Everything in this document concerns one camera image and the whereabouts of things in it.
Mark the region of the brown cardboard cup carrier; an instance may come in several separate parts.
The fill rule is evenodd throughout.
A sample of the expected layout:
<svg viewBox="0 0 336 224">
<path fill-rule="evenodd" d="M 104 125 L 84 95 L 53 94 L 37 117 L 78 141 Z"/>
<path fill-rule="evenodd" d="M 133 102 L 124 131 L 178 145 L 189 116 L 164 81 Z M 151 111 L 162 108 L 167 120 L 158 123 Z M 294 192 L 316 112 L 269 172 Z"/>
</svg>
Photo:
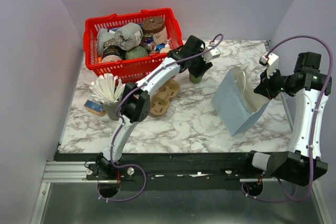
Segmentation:
<svg viewBox="0 0 336 224">
<path fill-rule="evenodd" d="M 180 91 L 180 84 L 174 79 L 169 79 L 162 85 L 151 98 L 150 114 L 153 117 L 163 116 Z"/>
</svg>

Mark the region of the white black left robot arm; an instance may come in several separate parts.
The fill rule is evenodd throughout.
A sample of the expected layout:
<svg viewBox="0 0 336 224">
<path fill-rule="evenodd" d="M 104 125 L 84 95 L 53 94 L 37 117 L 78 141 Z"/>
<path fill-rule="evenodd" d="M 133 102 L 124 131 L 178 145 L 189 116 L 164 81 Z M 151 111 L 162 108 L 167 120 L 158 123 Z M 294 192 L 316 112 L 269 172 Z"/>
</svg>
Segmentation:
<svg viewBox="0 0 336 224">
<path fill-rule="evenodd" d="M 149 115 L 151 98 L 168 80 L 186 69 L 199 77 L 213 65 L 211 51 L 219 43 L 211 40 L 207 45 L 201 39 L 191 35 L 186 43 L 170 50 L 162 63 L 145 78 L 136 83 L 125 85 L 122 100 L 117 107 L 119 117 L 108 149 L 96 157 L 98 173 L 104 179 L 112 179 L 117 170 L 128 167 L 117 163 L 122 156 L 124 146 L 135 127 Z"/>
</svg>

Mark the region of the green paper coffee cup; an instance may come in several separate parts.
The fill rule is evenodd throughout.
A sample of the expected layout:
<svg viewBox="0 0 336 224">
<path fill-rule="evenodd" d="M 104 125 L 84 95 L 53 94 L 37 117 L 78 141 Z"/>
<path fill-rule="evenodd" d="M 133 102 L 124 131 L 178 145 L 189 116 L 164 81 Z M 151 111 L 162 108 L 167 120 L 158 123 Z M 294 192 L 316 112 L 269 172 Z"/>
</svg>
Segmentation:
<svg viewBox="0 0 336 224">
<path fill-rule="evenodd" d="M 200 76 L 194 76 L 194 75 L 192 75 L 191 73 L 189 73 L 189 80 L 190 80 L 190 82 L 193 83 L 193 84 L 198 84 L 198 83 L 200 83 L 201 80 L 202 80 L 202 78 L 203 78 L 203 75 L 200 75 Z"/>
</svg>

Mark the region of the white paper takeout bag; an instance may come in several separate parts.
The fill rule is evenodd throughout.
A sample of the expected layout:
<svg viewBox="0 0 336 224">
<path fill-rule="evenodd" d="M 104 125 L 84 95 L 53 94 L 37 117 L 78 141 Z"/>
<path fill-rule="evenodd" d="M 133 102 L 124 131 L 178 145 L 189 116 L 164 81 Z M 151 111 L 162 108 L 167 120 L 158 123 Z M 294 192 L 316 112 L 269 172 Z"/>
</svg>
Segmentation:
<svg viewBox="0 0 336 224">
<path fill-rule="evenodd" d="M 269 104 L 268 98 L 254 92 L 252 72 L 249 63 L 232 67 L 211 99 L 230 136 L 249 130 Z"/>
</svg>

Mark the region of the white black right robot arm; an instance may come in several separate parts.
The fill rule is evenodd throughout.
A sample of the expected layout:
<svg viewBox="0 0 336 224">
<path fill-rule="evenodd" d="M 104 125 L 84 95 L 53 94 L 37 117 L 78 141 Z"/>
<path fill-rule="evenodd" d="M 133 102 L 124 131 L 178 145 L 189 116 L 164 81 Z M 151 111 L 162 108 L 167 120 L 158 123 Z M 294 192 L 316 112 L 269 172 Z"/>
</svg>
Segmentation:
<svg viewBox="0 0 336 224">
<path fill-rule="evenodd" d="M 251 159 L 241 165 L 246 177 L 255 177 L 262 170 L 269 176 L 306 186 L 327 172 L 328 164 L 321 161 L 320 131 L 332 81 L 320 72 L 320 61 L 320 54 L 300 53 L 293 74 L 283 76 L 277 55 L 260 58 L 266 70 L 260 74 L 260 84 L 254 92 L 269 100 L 281 92 L 294 97 L 296 115 L 286 150 L 271 154 L 252 151 Z"/>
</svg>

